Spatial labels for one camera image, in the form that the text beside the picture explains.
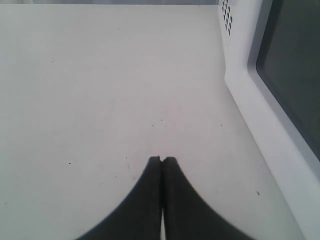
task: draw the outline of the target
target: black object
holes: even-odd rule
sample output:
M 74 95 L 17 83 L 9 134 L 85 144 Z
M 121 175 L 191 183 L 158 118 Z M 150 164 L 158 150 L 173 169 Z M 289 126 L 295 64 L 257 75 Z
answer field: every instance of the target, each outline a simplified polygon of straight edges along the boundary
M 174 157 L 151 157 L 124 201 L 78 240 L 251 240 L 213 211 Z
M 160 240 L 161 179 L 159 157 L 151 157 L 124 201 L 78 240 Z
M 166 240 L 251 240 L 196 193 L 174 157 L 162 162 Z

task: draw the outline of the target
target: microwave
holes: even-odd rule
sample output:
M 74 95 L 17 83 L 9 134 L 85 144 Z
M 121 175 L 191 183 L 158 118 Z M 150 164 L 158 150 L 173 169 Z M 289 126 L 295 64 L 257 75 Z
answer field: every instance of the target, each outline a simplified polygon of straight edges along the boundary
M 224 80 L 307 240 L 320 239 L 320 0 L 219 0 Z

